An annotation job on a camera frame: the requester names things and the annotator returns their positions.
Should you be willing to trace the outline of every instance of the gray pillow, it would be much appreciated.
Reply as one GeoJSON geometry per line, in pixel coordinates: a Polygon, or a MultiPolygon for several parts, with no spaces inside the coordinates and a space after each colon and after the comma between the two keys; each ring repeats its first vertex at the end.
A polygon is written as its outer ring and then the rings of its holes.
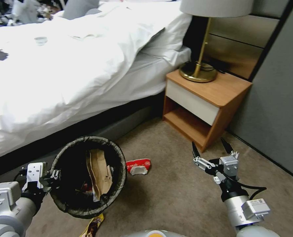
{"type": "Polygon", "coordinates": [[[72,20],[85,16],[85,14],[93,9],[98,8],[99,0],[68,0],[64,8],[63,18],[72,20]]]}

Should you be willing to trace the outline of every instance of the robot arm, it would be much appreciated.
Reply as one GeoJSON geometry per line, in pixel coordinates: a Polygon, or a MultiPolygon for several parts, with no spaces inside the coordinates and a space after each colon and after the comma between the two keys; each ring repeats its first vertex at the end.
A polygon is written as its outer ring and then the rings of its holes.
{"type": "Polygon", "coordinates": [[[212,175],[213,181],[220,186],[222,191],[221,200],[227,207],[231,225],[235,228],[238,236],[244,236],[241,230],[248,226],[252,226],[249,229],[256,230],[253,225],[264,221],[264,217],[270,213],[270,208],[264,199],[253,200],[255,195],[266,190],[266,188],[249,186],[238,182],[239,152],[235,152],[224,139],[222,139],[222,144],[229,155],[207,161],[200,157],[193,142],[193,163],[207,174],[212,175]],[[256,189],[257,191],[249,198],[247,191],[242,187],[256,189]]]}
{"type": "Polygon", "coordinates": [[[56,185],[59,172],[46,172],[46,163],[31,163],[27,182],[20,190],[16,181],[0,183],[0,237],[24,237],[44,196],[56,185]]]}

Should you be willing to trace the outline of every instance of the white drawer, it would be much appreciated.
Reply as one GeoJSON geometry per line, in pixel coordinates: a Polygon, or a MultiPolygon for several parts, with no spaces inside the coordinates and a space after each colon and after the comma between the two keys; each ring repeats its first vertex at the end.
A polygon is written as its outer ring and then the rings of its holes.
{"type": "Polygon", "coordinates": [[[219,108],[194,95],[171,80],[167,80],[166,96],[212,125],[219,108]]]}

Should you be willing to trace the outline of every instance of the lampshade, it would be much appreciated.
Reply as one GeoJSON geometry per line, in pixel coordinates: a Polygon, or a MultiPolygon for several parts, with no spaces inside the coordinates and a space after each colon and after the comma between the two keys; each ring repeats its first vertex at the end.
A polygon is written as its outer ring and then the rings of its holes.
{"type": "Polygon", "coordinates": [[[253,0],[182,0],[184,13],[205,17],[237,17],[252,11],[253,0]]]}

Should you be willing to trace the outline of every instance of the white duvet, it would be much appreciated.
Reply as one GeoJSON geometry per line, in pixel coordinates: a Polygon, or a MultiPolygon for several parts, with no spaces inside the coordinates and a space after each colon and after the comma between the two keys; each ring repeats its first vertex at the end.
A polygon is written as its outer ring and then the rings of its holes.
{"type": "Polygon", "coordinates": [[[0,156],[35,141],[98,100],[126,74],[159,32],[126,7],[74,20],[0,28],[0,156]],[[47,37],[37,46],[35,37],[47,37]]]}

